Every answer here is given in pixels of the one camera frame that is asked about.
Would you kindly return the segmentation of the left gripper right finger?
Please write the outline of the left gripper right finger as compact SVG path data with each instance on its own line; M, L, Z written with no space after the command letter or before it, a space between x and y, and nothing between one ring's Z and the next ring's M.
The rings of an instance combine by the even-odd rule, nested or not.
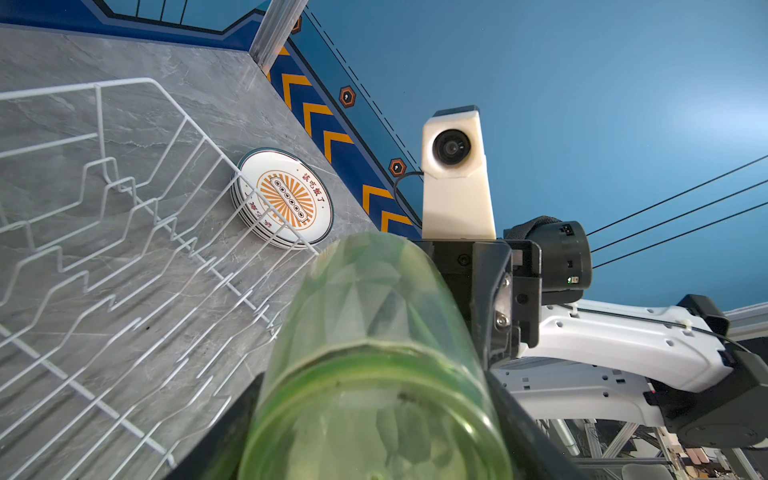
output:
M514 479L588 479L555 447L495 375L486 371L485 380L512 463Z

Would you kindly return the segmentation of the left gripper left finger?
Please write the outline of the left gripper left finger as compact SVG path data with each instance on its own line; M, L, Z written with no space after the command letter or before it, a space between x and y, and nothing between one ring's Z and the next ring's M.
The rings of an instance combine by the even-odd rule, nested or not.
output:
M237 478L263 380L260 373L165 480Z

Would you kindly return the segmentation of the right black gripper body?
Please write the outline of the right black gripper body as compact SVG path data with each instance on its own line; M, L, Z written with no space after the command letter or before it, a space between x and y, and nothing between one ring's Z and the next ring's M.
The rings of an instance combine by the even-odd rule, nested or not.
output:
M417 240L461 312L485 369L539 344L541 249L530 240Z

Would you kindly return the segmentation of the green glass cup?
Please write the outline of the green glass cup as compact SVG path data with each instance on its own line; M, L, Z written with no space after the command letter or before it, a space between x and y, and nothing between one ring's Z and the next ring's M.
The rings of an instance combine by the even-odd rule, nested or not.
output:
M370 231L311 264L281 325L242 479L509 479L481 363L427 254Z

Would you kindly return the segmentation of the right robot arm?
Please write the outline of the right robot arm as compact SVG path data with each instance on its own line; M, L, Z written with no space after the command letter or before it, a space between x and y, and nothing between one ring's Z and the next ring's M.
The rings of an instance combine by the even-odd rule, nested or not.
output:
M730 339L713 302L587 301L587 236L538 217L499 239L420 242L446 281L481 365L536 419L664 427L686 447L767 444L767 365Z

